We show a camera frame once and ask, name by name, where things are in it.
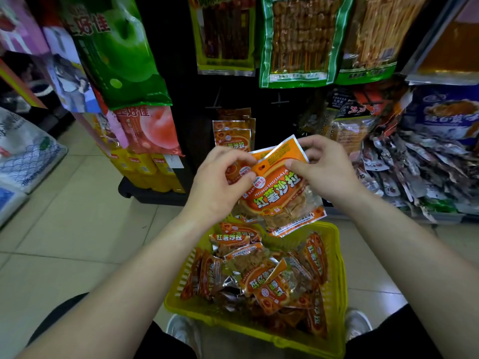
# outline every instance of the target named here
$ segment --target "shoe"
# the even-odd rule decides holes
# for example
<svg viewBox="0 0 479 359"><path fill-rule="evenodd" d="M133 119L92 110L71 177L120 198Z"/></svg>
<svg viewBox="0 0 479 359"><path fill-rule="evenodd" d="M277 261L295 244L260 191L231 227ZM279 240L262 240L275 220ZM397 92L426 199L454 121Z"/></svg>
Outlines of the shoe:
<svg viewBox="0 0 479 359"><path fill-rule="evenodd" d="M348 307L344 316L346 342L373 330L367 316L362 311Z"/></svg>
<svg viewBox="0 0 479 359"><path fill-rule="evenodd" d="M201 359L200 332L193 320L174 314L168 321L166 333L187 344L195 351L196 357Z"/></svg>

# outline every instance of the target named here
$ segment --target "purple package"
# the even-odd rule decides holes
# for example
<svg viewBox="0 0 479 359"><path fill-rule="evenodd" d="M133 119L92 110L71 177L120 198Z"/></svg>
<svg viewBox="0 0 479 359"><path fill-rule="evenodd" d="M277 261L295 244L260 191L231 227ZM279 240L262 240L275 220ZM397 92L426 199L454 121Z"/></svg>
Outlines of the purple package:
<svg viewBox="0 0 479 359"><path fill-rule="evenodd" d="M33 55L50 52L25 0L0 0L0 40L12 52Z"/></svg>

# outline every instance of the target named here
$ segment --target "plastic basket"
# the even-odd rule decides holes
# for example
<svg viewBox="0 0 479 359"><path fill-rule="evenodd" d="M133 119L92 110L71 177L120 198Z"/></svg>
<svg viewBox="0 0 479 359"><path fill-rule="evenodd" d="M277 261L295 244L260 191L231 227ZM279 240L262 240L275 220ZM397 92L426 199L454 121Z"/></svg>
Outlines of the plastic basket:
<svg viewBox="0 0 479 359"><path fill-rule="evenodd" d="M231 217L228 218L228 221L240 223ZM263 232L263 244L272 249L294 250L299 243L307 239L310 233L320 234L328 258L329 280L321 287L328 325L327 340L295 329L287 331L284 336L273 334L260 324L248 320L241 313L228 312L203 298L193 297L189 300L180 300L180 293L190 271L188 266L191 267L191 264L187 265L188 259L166 296L165 308L173 313L204 321L209 325L221 325L230 330L270 341L278 348L293 348L323 358L342 358L346 350L344 314L347 307L347 286L338 228L331 223L315 222L297 229L281 239L268 236L259 225L255 225L255 227ZM219 232L219 226L211 228L201 238L198 247L211 252L209 235Z"/></svg>

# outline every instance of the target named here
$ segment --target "forearm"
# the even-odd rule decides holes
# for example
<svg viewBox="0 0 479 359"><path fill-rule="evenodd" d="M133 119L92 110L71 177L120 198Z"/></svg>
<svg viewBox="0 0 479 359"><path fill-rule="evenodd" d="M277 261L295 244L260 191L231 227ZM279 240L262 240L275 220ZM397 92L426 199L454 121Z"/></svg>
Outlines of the forearm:
<svg viewBox="0 0 479 359"><path fill-rule="evenodd" d="M180 214L19 357L132 358L203 229Z"/></svg>
<svg viewBox="0 0 479 359"><path fill-rule="evenodd" d="M479 271L368 191L358 192L339 208L351 217L442 355L476 356Z"/></svg>

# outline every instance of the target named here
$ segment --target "finger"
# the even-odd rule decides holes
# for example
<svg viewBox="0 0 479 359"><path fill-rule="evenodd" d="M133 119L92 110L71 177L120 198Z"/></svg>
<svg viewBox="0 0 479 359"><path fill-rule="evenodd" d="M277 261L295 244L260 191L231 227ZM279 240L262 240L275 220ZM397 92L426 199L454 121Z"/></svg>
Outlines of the finger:
<svg viewBox="0 0 479 359"><path fill-rule="evenodd" d="M237 160L246 161L250 165L256 164L256 159L253 157L253 155L247 153L246 151L237 149L232 149L218 158L219 163L225 170Z"/></svg>
<svg viewBox="0 0 479 359"><path fill-rule="evenodd" d="M234 194L236 200L251 188L255 178L256 174L250 171L248 174L244 174L236 183L230 185L230 190L232 191L232 194Z"/></svg>
<svg viewBox="0 0 479 359"><path fill-rule="evenodd" d="M319 150L323 150L331 144L332 140L321 135L312 135L302 137L298 139L298 142L302 147L315 147Z"/></svg>
<svg viewBox="0 0 479 359"><path fill-rule="evenodd" d="M309 148L308 150L304 151L304 153L308 157L309 162L312 160L318 161L323 154L321 150L318 150L315 147Z"/></svg>
<svg viewBox="0 0 479 359"><path fill-rule="evenodd" d="M288 159L284 162L284 166L286 166L287 169L290 169L296 174L303 176L304 178L306 178L306 180L308 179L309 171L311 169L311 166L309 164L295 159Z"/></svg>
<svg viewBox="0 0 479 359"><path fill-rule="evenodd" d="M211 162L215 161L216 159L219 158L219 156L227 153L228 151L232 151L232 147L226 147L226 146L215 146L207 155L205 162Z"/></svg>

